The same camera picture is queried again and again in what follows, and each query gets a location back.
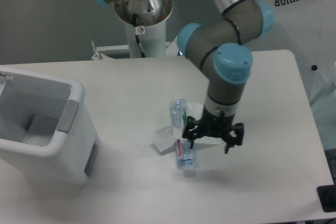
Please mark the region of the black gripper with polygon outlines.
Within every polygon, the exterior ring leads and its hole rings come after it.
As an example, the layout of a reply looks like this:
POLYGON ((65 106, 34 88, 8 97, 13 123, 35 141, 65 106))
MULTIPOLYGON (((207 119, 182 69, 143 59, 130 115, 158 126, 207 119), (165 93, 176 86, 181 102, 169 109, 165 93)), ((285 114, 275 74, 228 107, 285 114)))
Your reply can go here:
POLYGON ((244 137, 244 123, 232 125, 235 113, 227 116, 225 111, 221 110, 219 115, 213 115, 205 107, 202 117, 196 120, 188 116, 183 129, 182 137, 190 143, 190 149, 193 149, 196 139, 208 136, 222 138, 226 143, 224 153, 227 154, 229 149, 235 145, 241 146, 244 137))

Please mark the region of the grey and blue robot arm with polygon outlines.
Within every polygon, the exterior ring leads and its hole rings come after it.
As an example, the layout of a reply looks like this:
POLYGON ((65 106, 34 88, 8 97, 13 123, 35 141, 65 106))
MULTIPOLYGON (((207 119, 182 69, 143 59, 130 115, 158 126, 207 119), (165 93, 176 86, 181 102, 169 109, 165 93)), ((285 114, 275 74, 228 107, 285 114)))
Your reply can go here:
MULTIPOLYGON (((226 149, 240 146, 244 125, 234 123, 238 103, 253 63, 245 44, 269 32, 274 25, 272 9, 253 0, 213 0, 221 21, 206 28, 186 25, 177 36, 177 46, 209 80, 203 113, 199 120, 189 116, 182 137, 190 143, 208 136, 221 138, 226 149)), ((132 58, 165 55, 165 32, 152 27, 164 25, 172 12, 172 0, 96 0, 114 3, 127 29, 132 58)))

